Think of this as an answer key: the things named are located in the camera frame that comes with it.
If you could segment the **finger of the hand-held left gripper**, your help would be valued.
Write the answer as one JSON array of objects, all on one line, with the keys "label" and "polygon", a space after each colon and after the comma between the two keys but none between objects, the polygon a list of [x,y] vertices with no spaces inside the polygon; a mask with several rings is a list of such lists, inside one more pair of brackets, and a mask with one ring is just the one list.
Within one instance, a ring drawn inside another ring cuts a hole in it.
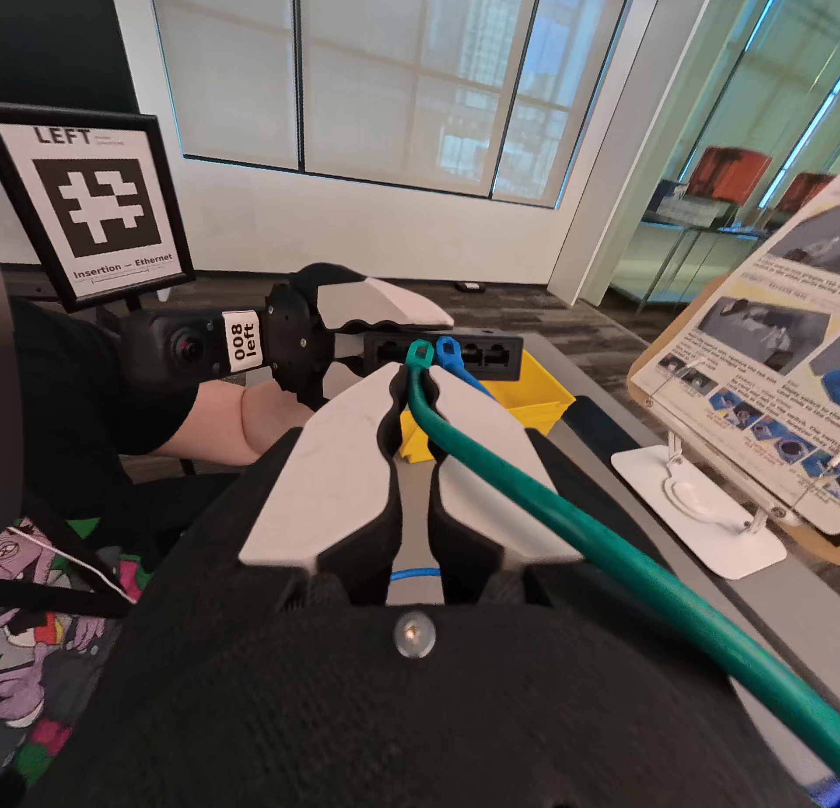
[{"label": "finger of the hand-held left gripper", "polygon": [[364,382],[365,378],[365,358],[364,355],[348,355],[333,358],[323,375],[321,388],[323,398],[332,402],[341,397],[345,391]]},{"label": "finger of the hand-held left gripper", "polygon": [[317,313],[325,329],[335,333],[377,327],[454,329],[454,318],[434,299],[372,276],[319,288]]}]

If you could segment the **black framed marker sign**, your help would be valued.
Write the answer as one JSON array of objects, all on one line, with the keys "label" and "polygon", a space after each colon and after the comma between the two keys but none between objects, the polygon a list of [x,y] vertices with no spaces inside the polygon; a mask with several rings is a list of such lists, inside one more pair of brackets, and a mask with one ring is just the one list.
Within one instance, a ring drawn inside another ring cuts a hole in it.
[{"label": "black framed marker sign", "polygon": [[64,311],[195,281],[157,117],[2,104],[0,173]]}]

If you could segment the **red box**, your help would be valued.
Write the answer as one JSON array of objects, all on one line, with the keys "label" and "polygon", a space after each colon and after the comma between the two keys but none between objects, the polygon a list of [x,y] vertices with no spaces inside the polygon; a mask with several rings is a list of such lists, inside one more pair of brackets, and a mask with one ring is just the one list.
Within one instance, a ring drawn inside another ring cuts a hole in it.
[{"label": "red box", "polygon": [[794,181],[788,186],[780,203],[775,204],[775,214],[794,216],[809,201],[812,201],[826,186],[835,181],[835,173],[798,173]]},{"label": "red box", "polygon": [[687,195],[744,207],[773,159],[742,148],[705,148],[688,180]]}]

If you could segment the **black textured pad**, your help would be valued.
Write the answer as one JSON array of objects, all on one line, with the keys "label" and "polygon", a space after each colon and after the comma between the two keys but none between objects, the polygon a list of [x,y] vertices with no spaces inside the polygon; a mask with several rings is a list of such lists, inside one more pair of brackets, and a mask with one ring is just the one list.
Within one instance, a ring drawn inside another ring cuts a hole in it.
[{"label": "black textured pad", "polygon": [[614,467],[613,459],[617,453],[641,450],[641,445],[587,394],[577,394],[562,419],[607,467]]}]

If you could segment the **yellow plastic bin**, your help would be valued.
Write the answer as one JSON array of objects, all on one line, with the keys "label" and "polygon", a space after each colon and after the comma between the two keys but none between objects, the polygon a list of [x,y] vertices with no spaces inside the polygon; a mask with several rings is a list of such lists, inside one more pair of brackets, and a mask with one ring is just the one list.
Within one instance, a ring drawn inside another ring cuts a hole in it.
[{"label": "yellow plastic bin", "polygon": [[[482,380],[491,394],[525,429],[550,434],[574,403],[569,392],[527,350],[521,352],[519,380]],[[409,410],[401,414],[403,441],[400,456],[409,465],[434,460],[427,432]]]}]

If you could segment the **wooden instruction board with stand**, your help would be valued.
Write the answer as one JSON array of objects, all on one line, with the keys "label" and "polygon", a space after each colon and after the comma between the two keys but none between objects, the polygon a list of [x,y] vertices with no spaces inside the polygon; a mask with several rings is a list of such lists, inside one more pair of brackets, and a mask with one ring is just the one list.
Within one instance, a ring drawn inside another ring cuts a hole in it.
[{"label": "wooden instruction board with stand", "polygon": [[770,522],[838,561],[838,186],[709,284],[628,378],[668,445],[610,462],[726,581],[785,560]]}]

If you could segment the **colourful printed clothing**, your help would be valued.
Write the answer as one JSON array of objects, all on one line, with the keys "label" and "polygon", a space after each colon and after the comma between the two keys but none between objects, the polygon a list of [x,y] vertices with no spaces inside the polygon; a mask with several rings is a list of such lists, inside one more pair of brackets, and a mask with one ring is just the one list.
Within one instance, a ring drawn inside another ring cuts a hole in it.
[{"label": "colourful printed clothing", "polygon": [[153,578],[125,540],[96,540],[102,520],[2,530],[2,806],[18,806],[77,731],[125,616]]}]

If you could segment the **large window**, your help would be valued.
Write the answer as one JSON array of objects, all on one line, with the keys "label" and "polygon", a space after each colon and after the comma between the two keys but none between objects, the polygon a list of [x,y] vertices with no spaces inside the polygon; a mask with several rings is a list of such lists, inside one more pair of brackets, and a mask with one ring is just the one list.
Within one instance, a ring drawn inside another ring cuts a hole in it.
[{"label": "large window", "polygon": [[555,207],[630,0],[153,0],[191,160]]}]

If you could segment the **black ethernet switch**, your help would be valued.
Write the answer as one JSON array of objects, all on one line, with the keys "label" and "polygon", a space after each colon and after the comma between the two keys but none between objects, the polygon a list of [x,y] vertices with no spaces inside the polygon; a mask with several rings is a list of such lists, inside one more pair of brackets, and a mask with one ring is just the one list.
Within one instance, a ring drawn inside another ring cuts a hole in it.
[{"label": "black ethernet switch", "polygon": [[436,349],[438,338],[444,335],[458,341],[465,370],[480,382],[519,382],[523,340],[495,329],[367,332],[364,333],[364,375],[369,375],[392,360],[406,364],[407,350],[417,340],[427,340]]}]

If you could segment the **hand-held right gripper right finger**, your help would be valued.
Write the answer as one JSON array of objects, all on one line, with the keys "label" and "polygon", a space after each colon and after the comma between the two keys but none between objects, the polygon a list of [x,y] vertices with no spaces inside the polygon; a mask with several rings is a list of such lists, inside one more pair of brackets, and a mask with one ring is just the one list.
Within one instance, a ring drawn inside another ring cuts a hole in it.
[{"label": "hand-held right gripper right finger", "polygon": [[[447,425],[555,492],[527,431],[498,402],[440,365],[428,368],[428,378],[438,388],[438,398],[430,406]],[[446,450],[440,467],[440,493],[446,517],[501,547],[504,570],[525,564],[582,561],[579,551],[480,479],[458,459],[450,456],[450,450]]]}]

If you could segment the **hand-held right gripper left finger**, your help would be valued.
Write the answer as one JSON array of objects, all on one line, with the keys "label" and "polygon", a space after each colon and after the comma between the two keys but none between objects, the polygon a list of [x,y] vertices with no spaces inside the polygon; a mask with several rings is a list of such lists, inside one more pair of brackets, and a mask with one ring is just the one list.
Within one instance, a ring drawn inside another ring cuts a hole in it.
[{"label": "hand-held right gripper left finger", "polygon": [[243,565],[391,568],[403,540],[394,468],[406,370],[388,364],[321,407],[302,429],[254,528]]}]

